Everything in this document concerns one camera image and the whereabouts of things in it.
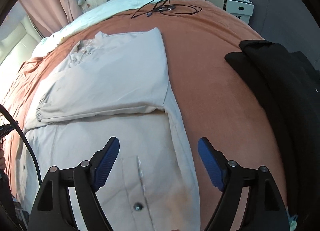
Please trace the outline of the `person's left hand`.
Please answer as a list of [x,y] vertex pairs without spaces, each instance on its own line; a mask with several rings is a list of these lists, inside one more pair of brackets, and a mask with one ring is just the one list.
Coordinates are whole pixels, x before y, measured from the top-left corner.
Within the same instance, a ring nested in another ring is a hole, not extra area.
[[5,168],[6,168],[6,163],[5,163],[4,151],[2,148],[0,148],[0,169],[4,170]]

